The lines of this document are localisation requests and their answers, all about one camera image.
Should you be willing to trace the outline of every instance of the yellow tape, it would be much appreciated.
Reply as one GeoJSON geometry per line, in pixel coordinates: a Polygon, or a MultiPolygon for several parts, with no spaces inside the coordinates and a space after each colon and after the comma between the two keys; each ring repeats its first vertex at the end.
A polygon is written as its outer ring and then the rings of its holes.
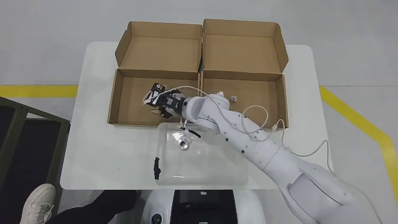
{"type": "Polygon", "coordinates": [[[7,98],[74,98],[77,85],[0,85],[0,96],[7,98]]]}
{"type": "Polygon", "coordinates": [[[396,202],[398,203],[398,157],[394,144],[392,143],[392,139],[386,133],[377,128],[377,126],[370,123],[362,115],[329,92],[326,88],[320,86],[319,89],[321,98],[325,103],[379,144],[392,185],[392,191],[394,192],[396,202]]]}
{"type": "MultiPolygon", "coordinates": [[[[77,88],[77,85],[0,85],[0,96],[7,98],[74,98],[77,88]]],[[[398,203],[398,157],[391,138],[323,86],[320,86],[320,93],[325,103],[379,144],[398,203]]]]}

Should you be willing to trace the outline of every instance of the table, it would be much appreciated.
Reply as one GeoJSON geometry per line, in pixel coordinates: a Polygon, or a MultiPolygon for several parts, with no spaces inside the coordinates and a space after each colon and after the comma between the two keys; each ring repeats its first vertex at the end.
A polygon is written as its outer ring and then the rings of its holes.
{"type": "MultiPolygon", "coordinates": [[[[273,181],[247,161],[248,182],[225,185],[159,186],[154,180],[157,129],[113,126],[106,122],[117,42],[87,46],[63,162],[61,186],[69,190],[103,189],[277,189],[273,181]]],[[[289,128],[285,143],[296,153],[308,154],[328,139],[312,50],[287,45],[286,79],[289,128]]],[[[280,132],[272,138],[280,139],[280,132]]],[[[307,161],[326,167],[326,146],[307,161]]]]}

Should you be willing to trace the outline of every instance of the clear plastic box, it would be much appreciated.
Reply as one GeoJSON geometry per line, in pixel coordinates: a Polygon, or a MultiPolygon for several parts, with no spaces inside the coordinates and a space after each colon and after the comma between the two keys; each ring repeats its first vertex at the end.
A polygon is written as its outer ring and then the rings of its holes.
{"type": "Polygon", "coordinates": [[[180,129],[178,123],[159,125],[159,185],[244,185],[248,170],[244,157],[221,135],[187,126],[201,138],[180,129]]]}

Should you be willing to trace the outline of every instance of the cardboard box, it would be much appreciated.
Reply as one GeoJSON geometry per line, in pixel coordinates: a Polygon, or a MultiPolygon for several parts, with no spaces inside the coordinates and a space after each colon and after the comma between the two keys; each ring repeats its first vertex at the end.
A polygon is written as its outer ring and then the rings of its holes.
{"type": "MultiPolygon", "coordinates": [[[[157,82],[167,88],[200,86],[201,25],[130,22],[116,49],[116,70],[108,123],[157,126],[178,122],[151,113],[142,98],[157,82]]],[[[181,89],[187,96],[196,90],[181,89]]]]}
{"type": "MultiPolygon", "coordinates": [[[[207,93],[235,95],[231,111],[242,113],[248,106],[268,110],[266,127],[283,119],[286,128],[287,102],[282,74],[287,56],[280,26],[275,22],[205,19],[203,23],[203,71],[201,89],[207,93]]],[[[266,114],[251,108],[245,114],[262,125],[266,114]]]]}

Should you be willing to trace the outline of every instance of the cable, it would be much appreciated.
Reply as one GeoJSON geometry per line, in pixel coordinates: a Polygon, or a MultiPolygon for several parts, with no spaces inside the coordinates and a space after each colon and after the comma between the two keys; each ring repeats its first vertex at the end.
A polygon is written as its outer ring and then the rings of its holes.
{"type": "MultiPolygon", "coordinates": [[[[218,111],[220,112],[221,116],[222,116],[231,126],[233,125],[233,124],[232,124],[231,122],[229,122],[229,120],[224,116],[224,114],[223,114],[223,112],[221,111],[220,107],[219,107],[219,106],[217,105],[217,103],[213,100],[213,97],[210,97],[210,96],[209,96],[207,93],[205,93],[204,91],[202,91],[202,90],[200,90],[200,89],[198,89],[198,88],[195,88],[195,87],[193,87],[193,86],[178,86],[178,87],[176,87],[176,88],[172,88],[172,89],[169,89],[169,90],[164,91],[164,92],[162,92],[162,93],[159,93],[158,95],[155,95],[155,96],[151,97],[150,100],[153,99],[153,98],[159,97],[160,95],[163,95],[164,93],[168,93],[168,92],[170,92],[170,91],[173,91],[173,90],[176,90],[176,89],[179,89],[179,88],[192,88],[192,89],[195,89],[195,90],[197,90],[197,91],[203,93],[204,95],[206,95],[206,97],[208,97],[208,98],[217,106],[218,111]]],[[[143,102],[143,103],[144,103],[144,101],[146,100],[145,98],[149,95],[149,93],[150,93],[150,91],[149,91],[149,92],[145,95],[145,97],[142,99],[142,102],[143,102]]],[[[249,134],[251,134],[251,133],[255,133],[256,131],[261,130],[261,129],[266,125],[266,123],[267,123],[267,121],[268,121],[268,111],[267,111],[267,110],[265,109],[265,107],[263,107],[263,106],[259,106],[259,105],[252,105],[252,106],[249,106],[248,108],[246,108],[246,109],[243,111],[243,113],[242,113],[242,115],[241,115],[241,121],[242,121],[242,127],[243,127],[244,131],[241,131],[241,130],[239,130],[238,128],[235,128],[236,130],[240,131],[241,133],[246,133],[247,135],[249,135],[249,134]],[[244,118],[244,113],[245,113],[248,109],[250,109],[250,108],[252,108],[252,107],[259,107],[259,108],[262,108],[262,109],[267,113],[267,117],[266,117],[266,120],[265,120],[264,124],[262,124],[262,126],[261,126],[259,129],[255,130],[255,131],[252,131],[252,132],[248,132],[247,129],[246,129],[246,127],[244,126],[243,118],[244,118]]],[[[295,153],[293,150],[291,150],[291,148],[285,146],[285,144],[284,144],[285,121],[284,121],[283,119],[278,119],[278,121],[276,122],[276,124],[272,126],[272,131],[271,131],[271,133],[270,133],[265,139],[258,140],[258,141],[256,141],[256,142],[263,142],[263,141],[267,140],[267,139],[272,135],[272,133],[274,133],[274,131],[277,129],[277,126],[278,126],[279,122],[282,122],[282,137],[281,137],[281,139],[280,139],[280,143],[281,143],[281,145],[282,145],[282,147],[283,147],[284,149],[289,150],[293,155],[296,155],[296,156],[298,156],[298,157],[309,157],[309,156],[312,156],[312,155],[314,155],[317,151],[319,151],[319,149],[323,146],[324,143],[326,143],[326,151],[327,151],[327,154],[326,154],[326,164],[327,164],[327,166],[328,166],[329,171],[330,171],[338,180],[340,180],[340,181],[342,181],[342,182],[348,184],[348,185],[351,186],[352,188],[358,190],[358,192],[360,192],[363,196],[365,196],[366,200],[369,202],[369,204],[371,205],[371,207],[372,207],[374,213],[376,214],[379,223],[382,224],[382,221],[381,221],[381,219],[380,219],[380,216],[379,216],[379,214],[378,214],[378,212],[377,212],[375,206],[373,205],[371,199],[365,194],[365,192],[363,192],[362,190],[360,190],[360,189],[357,188],[356,186],[354,186],[354,185],[352,185],[352,184],[349,184],[349,183],[347,183],[346,181],[344,181],[343,179],[339,178],[339,177],[333,172],[333,170],[330,168],[330,165],[329,165],[330,145],[329,145],[329,141],[327,141],[326,139],[323,140],[322,143],[321,143],[313,152],[311,152],[311,153],[309,153],[309,154],[307,154],[307,155],[300,155],[300,154],[297,154],[297,153],[295,153]]]]}
{"type": "Polygon", "coordinates": [[[243,127],[244,131],[246,132],[246,134],[255,133],[256,131],[261,130],[261,129],[267,124],[267,121],[268,121],[268,111],[267,111],[266,108],[263,107],[263,106],[251,105],[251,106],[249,106],[248,108],[246,108],[246,109],[243,111],[243,113],[242,113],[242,115],[241,115],[241,121],[242,121],[242,127],[243,127]],[[253,107],[258,107],[258,108],[263,109],[263,110],[266,112],[267,117],[266,117],[266,120],[264,121],[264,124],[262,124],[262,126],[260,126],[259,129],[255,130],[255,131],[251,131],[251,132],[249,133],[249,132],[247,131],[246,127],[244,126],[243,116],[244,116],[244,113],[245,113],[247,110],[249,110],[250,108],[253,108],[253,107]]]}
{"type": "Polygon", "coordinates": [[[164,92],[162,92],[162,93],[159,93],[158,95],[155,95],[155,96],[152,96],[152,97],[146,99],[147,96],[151,93],[151,91],[149,91],[149,92],[145,95],[145,97],[143,97],[142,102],[145,104],[145,100],[154,99],[154,98],[156,98],[156,97],[159,97],[160,95],[163,95],[163,94],[165,94],[165,93],[168,93],[168,92],[170,92],[170,91],[173,91],[173,90],[176,90],[176,89],[179,89],[179,88],[192,88],[192,89],[198,90],[199,92],[203,93],[203,94],[206,95],[206,96],[208,95],[208,94],[205,93],[204,91],[200,90],[199,88],[195,88],[194,86],[178,86],[178,87],[176,87],[176,88],[172,88],[172,89],[166,90],[166,91],[164,91],[164,92]]]}
{"type": "Polygon", "coordinates": [[[368,195],[366,195],[366,193],[363,192],[362,190],[360,190],[357,186],[354,186],[353,184],[350,184],[350,183],[344,181],[343,179],[339,178],[338,175],[337,175],[336,173],[334,173],[333,170],[330,168],[330,165],[329,165],[329,156],[330,156],[330,145],[329,145],[329,141],[327,141],[326,139],[323,140],[322,143],[321,143],[313,152],[311,152],[311,153],[309,153],[309,154],[307,154],[307,155],[300,155],[300,154],[297,154],[297,153],[295,153],[293,150],[291,150],[291,148],[285,146],[285,144],[284,144],[285,123],[284,123],[284,120],[283,120],[283,119],[279,119],[278,122],[279,122],[279,121],[281,121],[281,122],[282,122],[282,125],[283,125],[282,138],[281,138],[281,140],[280,140],[280,143],[282,144],[283,148],[289,150],[293,155],[296,155],[296,156],[298,156],[298,157],[309,157],[309,156],[312,156],[312,155],[314,155],[317,151],[319,151],[319,149],[323,146],[324,143],[326,143],[326,152],[327,152],[327,154],[326,154],[326,164],[327,164],[327,166],[328,166],[329,171],[330,171],[338,180],[340,180],[340,181],[342,181],[342,182],[348,184],[348,185],[351,186],[352,188],[358,190],[358,192],[361,193],[361,194],[366,198],[366,200],[369,202],[369,204],[371,205],[371,207],[372,207],[372,209],[373,209],[373,212],[376,214],[377,220],[379,221],[380,224],[382,224],[382,221],[381,221],[381,219],[380,219],[379,213],[377,212],[375,206],[373,205],[373,203],[372,203],[371,199],[368,197],[368,195]]]}
{"type": "MultiPolygon", "coordinates": [[[[151,93],[151,91],[149,91],[149,92],[145,95],[145,97],[143,97],[142,102],[143,102],[143,104],[146,104],[146,101],[150,101],[150,100],[152,100],[152,99],[154,99],[154,98],[156,98],[156,97],[159,97],[160,95],[163,95],[163,94],[165,94],[165,93],[168,93],[168,92],[170,92],[170,91],[173,91],[173,90],[176,90],[176,89],[179,89],[179,88],[192,88],[192,89],[195,89],[195,90],[197,90],[197,91],[203,93],[204,95],[206,95],[206,97],[208,97],[208,98],[216,105],[216,107],[218,108],[218,111],[220,112],[221,116],[222,116],[231,126],[233,126],[233,124],[224,116],[224,114],[223,114],[223,112],[221,111],[221,109],[220,109],[220,107],[218,106],[218,104],[213,100],[214,97],[210,97],[206,92],[200,90],[199,88],[195,88],[194,86],[178,86],[178,87],[176,87],[176,88],[172,88],[172,89],[166,90],[166,91],[164,91],[164,92],[162,92],[162,93],[159,93],[158,95],[155,95],[155,96],[152,96],[152,97],[146,99],[146,98],[148,97],[148,95],[151,93]]],[[[267,110],[265,109],[265,107],[263,107],[263,106],[259,106],[259,105],[252,105],[252,106],[249,106],[248,108],[246,108],[246,109],[243,111],[243,113],[242,113],[242,115],[241,115],[241,121],[242,121],[242,127],[243,127],[244,131],[239,130],[238,128],[235,128],[236,130],[238,130],[238,131],[241,132],[241,133],[245,133],[245,134],[247,134],[247,135],[249,135],[249,134],[251,134],[251,133],[255,133],[256,131],[261,130],[261,129],[267,124],[267,121],[268,121],[268,111],[267,111],[267,110]],[[252,108],[252,107],[259,107],[259,108],[262,108],[262,109],[266,112],[267,117],[266,117],[266,120],[264,121],[264,123],[262,124],[262,126],[261,126],[260,128],[258,128],[258,129],[255,130],[255,131],[248,132],[247,129],[246,129],[246,127],[244,126],[244,123],[243,123],[243,118],[244,118],[243,116],[244,116],[244,113],[245,113],[248,109],[250,109],[250,108],[252,108]]]]}

